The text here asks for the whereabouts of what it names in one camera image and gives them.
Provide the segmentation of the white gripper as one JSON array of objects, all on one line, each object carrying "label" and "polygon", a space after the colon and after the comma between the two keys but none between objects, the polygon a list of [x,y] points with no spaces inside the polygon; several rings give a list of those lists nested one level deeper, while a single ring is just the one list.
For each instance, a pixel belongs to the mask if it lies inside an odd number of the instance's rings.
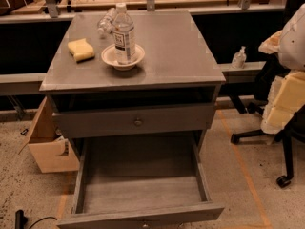
[{"label": "white gripper", "polygon": [[[279,51],[282,31],[277,31],[263,41],[258,50],[266,54]],[[269,103],[263,112],[261,130],[265,134],[282,131],[293,114],[305,104],[305,72],[291,71],[285,77],[277,76],[270,89]]]}]

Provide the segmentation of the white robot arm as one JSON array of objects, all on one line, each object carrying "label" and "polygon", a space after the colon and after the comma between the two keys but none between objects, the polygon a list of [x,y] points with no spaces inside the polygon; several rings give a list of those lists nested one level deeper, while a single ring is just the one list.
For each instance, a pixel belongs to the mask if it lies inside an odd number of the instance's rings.
[{"label": "white robot arm", "polygon": [[305,5],[302,5],[285,24],[261,43],[258,50],[277,53],[279,63],[290,70],[277,76],[269,90],[261,129],[266,134],[277,134],[305,104]]}]

